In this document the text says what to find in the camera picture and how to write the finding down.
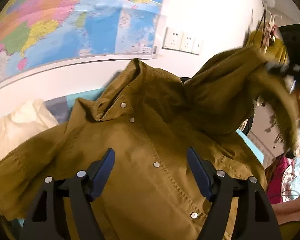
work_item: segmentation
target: pink cloth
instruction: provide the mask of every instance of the pink cloth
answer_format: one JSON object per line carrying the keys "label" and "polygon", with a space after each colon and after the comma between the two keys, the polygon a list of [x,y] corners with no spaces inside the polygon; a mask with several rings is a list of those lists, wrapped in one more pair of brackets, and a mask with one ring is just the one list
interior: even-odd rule
{"label": "pink cloth", "polygon": [[275,34],[275,28],[274,26],[270,25],[269,22],[266,23],[265,31],[264,31],[264,39],[263,39],[263,45],[269,47],[270,46],[270,39],[271,35]]}
{"label": "pink cloth", "polygon": [[282,203],[281,197],[281,182],[283,173],[289,166],[289,161],[287,157],[282,156],[277,168],[274,171],[273,178],[269,183],[269,187],[267,190],[267,196],[271,204]]}

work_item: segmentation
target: world map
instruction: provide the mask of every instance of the world map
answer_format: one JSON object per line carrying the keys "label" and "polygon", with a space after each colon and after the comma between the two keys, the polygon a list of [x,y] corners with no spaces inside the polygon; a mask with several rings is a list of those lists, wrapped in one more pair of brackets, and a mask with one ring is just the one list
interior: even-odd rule
{"label": "world map", "polygon": [[163,0],[9,0],[0,13],[0,82],[55,61],[152,54]]}

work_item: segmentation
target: hanger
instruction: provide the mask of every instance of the hanger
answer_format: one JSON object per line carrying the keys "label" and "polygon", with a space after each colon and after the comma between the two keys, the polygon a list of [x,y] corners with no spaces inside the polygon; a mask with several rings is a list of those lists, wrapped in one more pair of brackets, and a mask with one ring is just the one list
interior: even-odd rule
{"label": "hanger", "polygon": [[272,21],[273,25],[274,25],[274,20],[275,20],[275,17],[276,17],[276,16],[280,16],[280,18],[282,19],[282,15],[280,15],[280,14],[275,14],[275,15],[273,16],[273,21]]}
{"label": "hanger", "polygon": [[265,10],[266,10],[266,12],[268,12],[270,14],[270,21],[269,22],[272,22],[272,13],[267,9],[267,5],[265,5]]}

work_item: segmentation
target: olive jacket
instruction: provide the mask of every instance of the olive jacket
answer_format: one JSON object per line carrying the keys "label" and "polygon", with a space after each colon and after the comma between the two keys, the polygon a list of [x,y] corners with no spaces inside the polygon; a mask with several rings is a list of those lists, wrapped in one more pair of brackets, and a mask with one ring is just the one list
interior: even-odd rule
{"label": "olive jacket", "polygon": [[[266,62],[251,47],[226,51],[183,84],[132,60],[100,98],[78,99],[67,123],[29,139],[0,162],[0,214],[25,218],[47,176],[70,178],[113,148],[114,168],[92,203],[105,238],[195,240],[211,203],[187,164],[189,147],[216,169],[240,179],[253,175],[266,188],[261,163],[235,132],[259,95],[276,112],[286,146],[295,145],[296,100],[281,78],[267,73]],[[226,240],[236,205],[234,199]],[[68,199],[65,206],[71,238],[78,239]]]}

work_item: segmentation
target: white wall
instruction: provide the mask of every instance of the white wall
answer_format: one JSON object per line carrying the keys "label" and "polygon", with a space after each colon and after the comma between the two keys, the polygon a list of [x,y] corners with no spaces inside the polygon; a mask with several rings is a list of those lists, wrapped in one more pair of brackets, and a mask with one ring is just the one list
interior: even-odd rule
{"label": "white wall", "polygon": [[[242,46],[248,27],[255,29],[262,13],[261,0],[164,0],[161,39],[165,26],[195,32],[203,37],[203,50],[197,56],[160,49],[157,59],[145,62],[179,77],[192,77],[213,55]],[[27,99],[49,100],[98,89],[127,63],[128,60],[86,63],[22,78],[0,89],[0,117]]]}
{"label": "white wall", "polygon": [[[275,17],[275,25],[277,25],[278,27],[297,23],[294,19],[292,19],[291,17],[286,15],[284,12],[278,10],[277,8],[268,8],[268,10],[272,13],[273,16],[275,14],[279,15],[279,16]],[[266,20],[270,21],[270,14],[268,14],[268,13],[266,16]]]}
{"label": "white wall", "polygon": [[292,0],[275,0],[275,8],[300,23],[300,10]]}

